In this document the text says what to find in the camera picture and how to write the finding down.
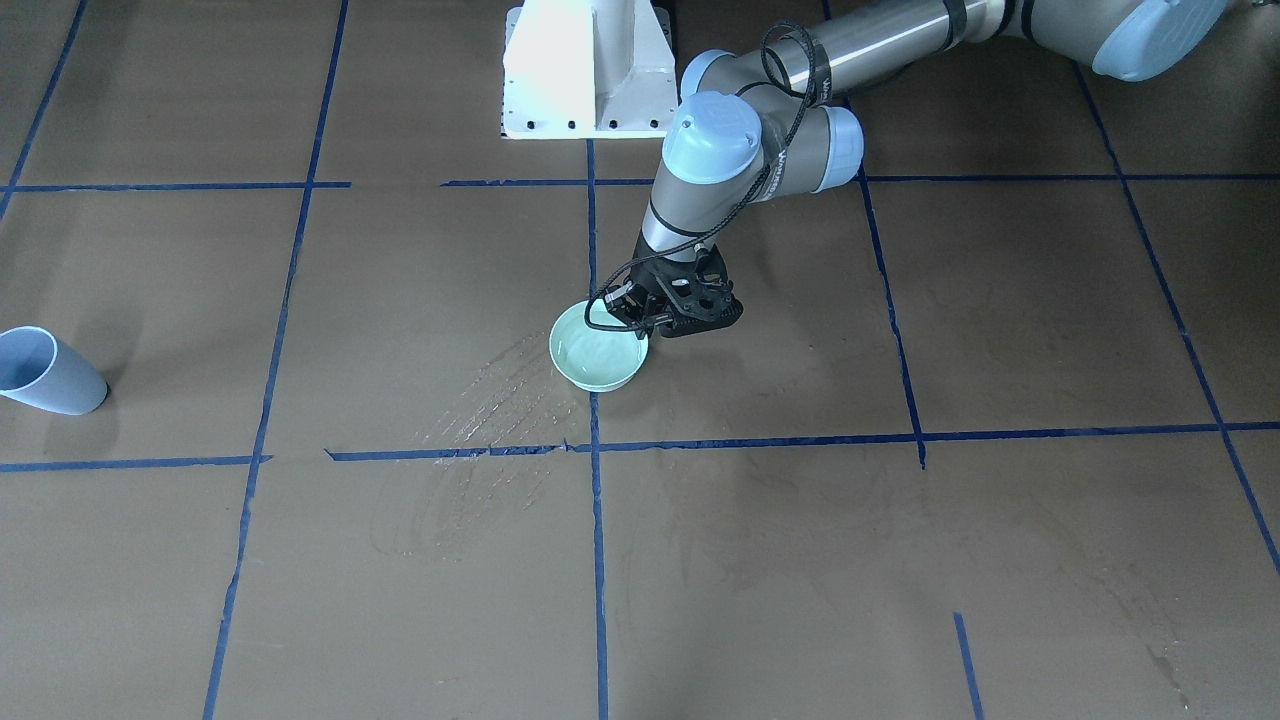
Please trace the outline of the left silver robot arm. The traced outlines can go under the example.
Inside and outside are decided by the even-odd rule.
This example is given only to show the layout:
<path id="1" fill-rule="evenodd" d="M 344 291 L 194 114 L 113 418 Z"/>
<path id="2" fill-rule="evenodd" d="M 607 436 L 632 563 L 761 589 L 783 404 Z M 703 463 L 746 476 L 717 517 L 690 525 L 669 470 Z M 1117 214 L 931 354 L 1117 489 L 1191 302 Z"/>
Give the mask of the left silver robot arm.
<path id="1" fill-rule="evenodd" d="M 774 23 L 753 55 L 712 50 L 680 104 L 632 259 L 586 301 L 594 331 L 676 338 L 742 314 L 718 236 L 750 204 L 851 181 L 865 140 L 838 96 L 960 44 L 1018 37 L 1126 82 L 1179 63 L 1224 1 L 873 1 L 808 28 Z"/>

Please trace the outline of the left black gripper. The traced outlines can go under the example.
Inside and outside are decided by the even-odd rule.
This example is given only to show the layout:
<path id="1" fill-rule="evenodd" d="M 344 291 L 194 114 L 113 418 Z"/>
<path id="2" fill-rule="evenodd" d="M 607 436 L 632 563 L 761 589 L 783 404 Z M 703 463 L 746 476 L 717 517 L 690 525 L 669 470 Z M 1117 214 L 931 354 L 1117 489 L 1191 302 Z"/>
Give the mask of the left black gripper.
<path id="1" fill-rule="evenodd" d="M 662 256 L 643 234 L 637 237 L 626 286 L 609 286 L 602 302 L 623 325 L 637 333 L 667 323 L 671 316 L 721 316 L 724 314 L 724 260 L 721 250 L 696 246 L 690 261 Z"/>

